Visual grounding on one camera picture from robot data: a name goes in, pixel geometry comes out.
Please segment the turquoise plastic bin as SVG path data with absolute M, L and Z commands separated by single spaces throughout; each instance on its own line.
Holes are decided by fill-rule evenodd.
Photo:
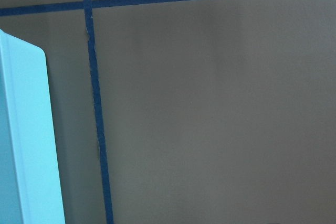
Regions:
M 1 223 L 64 223 L 46 57 L 1 33 Z

